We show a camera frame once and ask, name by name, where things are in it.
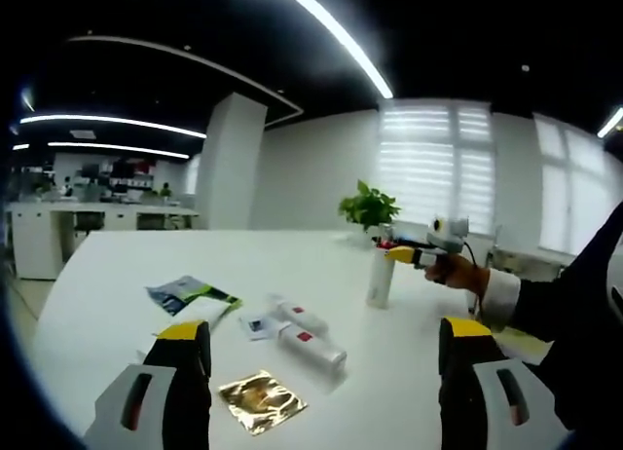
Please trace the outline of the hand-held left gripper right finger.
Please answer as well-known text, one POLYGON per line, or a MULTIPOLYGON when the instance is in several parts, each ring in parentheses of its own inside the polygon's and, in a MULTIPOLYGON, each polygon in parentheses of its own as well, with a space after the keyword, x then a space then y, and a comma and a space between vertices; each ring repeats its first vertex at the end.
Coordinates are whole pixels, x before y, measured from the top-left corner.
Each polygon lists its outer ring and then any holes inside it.
POLYGON ((552 393, 479 322, 441 319, 439 375, 443 449, 561 449, 568 440, 552 393))

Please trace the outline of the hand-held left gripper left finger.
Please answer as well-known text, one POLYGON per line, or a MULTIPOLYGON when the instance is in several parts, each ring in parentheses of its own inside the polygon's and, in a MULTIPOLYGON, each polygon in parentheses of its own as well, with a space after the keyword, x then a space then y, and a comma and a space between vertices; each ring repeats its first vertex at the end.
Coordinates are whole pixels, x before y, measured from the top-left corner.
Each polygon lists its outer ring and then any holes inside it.
POLYGON ((89 449, 207 449, 210 376, 209 323, 166 328, 95 401, 83 441, 89 449))

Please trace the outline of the person's right hand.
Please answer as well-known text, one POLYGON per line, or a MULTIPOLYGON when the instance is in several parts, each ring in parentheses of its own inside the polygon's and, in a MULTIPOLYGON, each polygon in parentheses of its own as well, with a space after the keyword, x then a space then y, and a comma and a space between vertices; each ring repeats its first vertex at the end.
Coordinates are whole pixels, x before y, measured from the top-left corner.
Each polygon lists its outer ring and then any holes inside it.
POLYGON ((480 267, 459 254, 438 256, 424 269, 425 278, 449 288, 465 289, 482 297, 488 287, 490 270, 480 267))

